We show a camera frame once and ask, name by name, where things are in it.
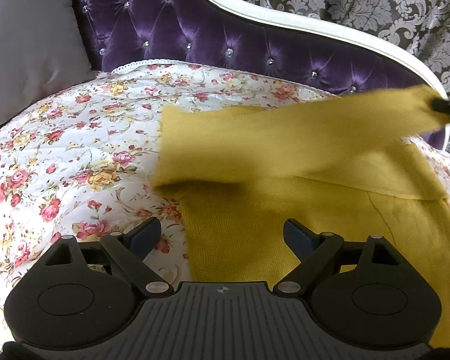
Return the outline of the floral quilted bedspread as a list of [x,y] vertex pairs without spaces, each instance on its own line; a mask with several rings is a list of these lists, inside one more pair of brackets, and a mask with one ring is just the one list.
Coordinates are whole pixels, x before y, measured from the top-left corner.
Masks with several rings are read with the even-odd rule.
[[[161,240],[144,263],[169,284],[196,281],[179,205],[153,191],[164,107],[190,113],[234,106],[273,110],[347,95],[173,62],[100,74],[14,117],[0,129],[0,349],[13,338],[6,298],[63,236],[97,242],[157,218]],[[450,155],[422,135],[410,142],[450,198]]]

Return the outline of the grey square pillow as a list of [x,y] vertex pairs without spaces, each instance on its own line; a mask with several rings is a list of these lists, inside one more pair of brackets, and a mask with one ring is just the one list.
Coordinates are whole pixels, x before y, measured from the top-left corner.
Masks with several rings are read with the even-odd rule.
[[72,0],[0,0],[0,127],[94,77]]

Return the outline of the mustard yellow knit sweater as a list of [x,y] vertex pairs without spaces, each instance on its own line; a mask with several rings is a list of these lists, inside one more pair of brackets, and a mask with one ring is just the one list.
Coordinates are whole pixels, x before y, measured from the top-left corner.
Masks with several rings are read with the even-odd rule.
[[385,237],[441,300],[450,347],[450,198],[414,136],[447,125],[426,85],[161,115],[153,191],[178,204],[195,281],[276,284],[297,264],[283,225]]

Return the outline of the purple tufted white-framed headboard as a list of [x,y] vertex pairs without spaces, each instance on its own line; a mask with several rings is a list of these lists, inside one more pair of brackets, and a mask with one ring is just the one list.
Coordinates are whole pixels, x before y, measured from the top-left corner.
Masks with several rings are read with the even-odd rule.
[[370,34],[241,0],[72,0],[93,69],[124,75],[181,62],[346,95],[425,84],[435,74]]

